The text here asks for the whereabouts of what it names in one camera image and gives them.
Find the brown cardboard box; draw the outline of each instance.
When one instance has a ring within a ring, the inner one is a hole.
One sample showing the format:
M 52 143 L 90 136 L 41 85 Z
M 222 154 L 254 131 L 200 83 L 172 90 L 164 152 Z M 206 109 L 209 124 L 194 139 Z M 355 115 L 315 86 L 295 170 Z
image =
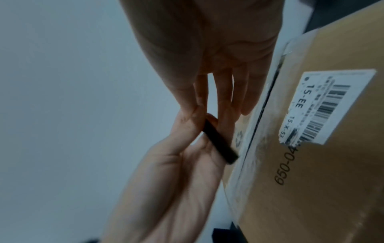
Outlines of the brown cardboard box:
M 327 142 L 280 144 L 303 72 L 351 69 L 376 75 Z M 384 242 L 384 1 L 293 41 L 265 100 L 244 161 L 223 178 L 248 242 Z M 294 160 L 279 185 L 285 153 Z

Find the human hand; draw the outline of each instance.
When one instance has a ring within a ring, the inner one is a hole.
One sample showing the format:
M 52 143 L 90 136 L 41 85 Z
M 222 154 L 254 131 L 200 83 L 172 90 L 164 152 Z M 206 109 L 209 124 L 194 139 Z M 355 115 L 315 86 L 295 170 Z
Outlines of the human hand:
M 261 94 L 282 23 L 284 0 L 120 0 L 148 60 L 185 114 L 208 93 L 238 119 Z
M 205 118 L 228 143 L 234 112 L 223 119 L 206 116 L 199 106 L 190 119 L 182 111 L 171 134 L 154 145 L 131 177 L 110 219 L 102 243 L 192 243 L 207 220 L 225 160 L 201 133 Z

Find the white label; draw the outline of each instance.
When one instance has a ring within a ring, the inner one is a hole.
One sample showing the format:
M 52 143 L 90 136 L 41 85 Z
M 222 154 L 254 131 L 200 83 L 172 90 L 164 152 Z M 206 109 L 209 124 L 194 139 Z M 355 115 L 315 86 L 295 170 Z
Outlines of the white label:
M 279 131 L 279 141 L 324 144 L 376 71 L 304 72 Z

